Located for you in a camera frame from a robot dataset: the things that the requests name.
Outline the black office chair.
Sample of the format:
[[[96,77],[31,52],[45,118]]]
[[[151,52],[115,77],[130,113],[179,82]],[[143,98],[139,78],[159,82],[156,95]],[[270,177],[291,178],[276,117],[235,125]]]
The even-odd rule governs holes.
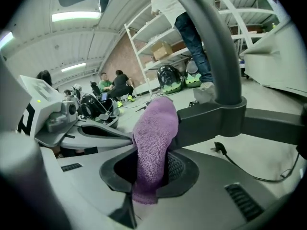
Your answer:
[[[99,97],[100,94],[101,94],[101,91],[100,91],[99,87],[97,86],[96,82],[91,81],[90,86],[92,88],[92,92],[93,92],[94,96]]]

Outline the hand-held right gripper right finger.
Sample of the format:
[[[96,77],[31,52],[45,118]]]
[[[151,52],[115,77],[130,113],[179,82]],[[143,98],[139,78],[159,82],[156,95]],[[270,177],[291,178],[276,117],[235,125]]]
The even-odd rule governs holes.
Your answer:
[[[258,230],[276,213],[271,191],[224,159],[177,149],[166,162],[169,182],[143,230]]]

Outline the black dome backpack with screen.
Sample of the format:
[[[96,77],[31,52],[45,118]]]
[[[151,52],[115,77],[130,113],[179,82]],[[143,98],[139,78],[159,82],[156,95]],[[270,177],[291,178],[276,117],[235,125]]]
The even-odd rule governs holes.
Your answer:
[[[85,117],[96,119],[101,114],[110,116],[113,112],[113,101],[108,93],[102,93],[98,98],[85,93],[81,97],[81,110]]]

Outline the purple cloth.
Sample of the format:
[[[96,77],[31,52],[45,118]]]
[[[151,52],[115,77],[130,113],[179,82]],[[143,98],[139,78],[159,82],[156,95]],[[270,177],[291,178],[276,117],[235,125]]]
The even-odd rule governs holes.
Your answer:
[[[132,140],[137,148],[136,181],[133,201],[157,204],[157,189],[161,186],[165,156],[178,132],[178,116],[171,99],[158,97],[149,103],[133,128]]]

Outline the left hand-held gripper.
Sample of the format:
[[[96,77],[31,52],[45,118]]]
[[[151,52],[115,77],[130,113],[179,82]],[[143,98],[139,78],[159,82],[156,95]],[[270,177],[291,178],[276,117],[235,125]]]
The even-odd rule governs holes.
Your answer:
[[[75,103],[65,101],[44,80],[21,75],[18,82],[31,96],[31,100],[17,131],[29,135],[40,144],[60,144],[63,148],[74,150],[114,150],[132,144],[130,133],[123,133],[92,120],[78,121]]]

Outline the ceiling light bar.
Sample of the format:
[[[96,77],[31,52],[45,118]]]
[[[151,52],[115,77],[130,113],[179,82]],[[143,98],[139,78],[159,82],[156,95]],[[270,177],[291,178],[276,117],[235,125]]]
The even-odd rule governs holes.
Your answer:
[[[0,50],[4,48],[10,41],[14,39],[12,32],[8,32],[1,40],[0,40]]]
[[[61,72],[66,72],[66,71],[70,71],[70,70],[85,67],[85,66],[86,66],[86,63],[80,63],[80,64],[76,64],[76,65],[72,65],[72,66],[63,68],[61,69]]]
[[[51,16],[52,22],[71,20],[71,19],[99,19],[100,12],[95,11],[70,11],[55,13]]]

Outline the white shelving unit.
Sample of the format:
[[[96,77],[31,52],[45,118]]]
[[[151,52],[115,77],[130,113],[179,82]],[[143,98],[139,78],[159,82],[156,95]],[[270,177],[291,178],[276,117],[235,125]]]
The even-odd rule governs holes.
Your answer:
[[[207,0],[219,12],[234,41],[241,71],[259,84],[307,97],[307,49],[298,29],[277,0]],[[151,4],[125,25],[143,73],[163,64],[188,60],[190,52],[154,61],[151,46],[164,41],[171,46],[183,42],[176,28],[163,14],[151,15]],[[142,56],[151,56],[142,63]]]

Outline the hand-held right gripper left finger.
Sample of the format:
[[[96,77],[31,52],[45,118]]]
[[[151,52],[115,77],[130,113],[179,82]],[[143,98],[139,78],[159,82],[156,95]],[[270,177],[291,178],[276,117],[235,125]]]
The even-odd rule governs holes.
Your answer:
[[[119,174],[133,176],[136,161],[129,159],[133,145],[100,153],[58,159],[74,189],[99,213],[129,229],[137,227],[132,205],[132,183]]]

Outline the cardboard box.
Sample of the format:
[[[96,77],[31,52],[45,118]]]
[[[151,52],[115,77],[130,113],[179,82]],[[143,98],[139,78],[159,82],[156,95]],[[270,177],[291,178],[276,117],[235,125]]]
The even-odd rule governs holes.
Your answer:
[[[173,54],[171,45],[164,41],[157,41],[155,44],[153,44],[151,46],[151,52],[155,61],[159,61]]]

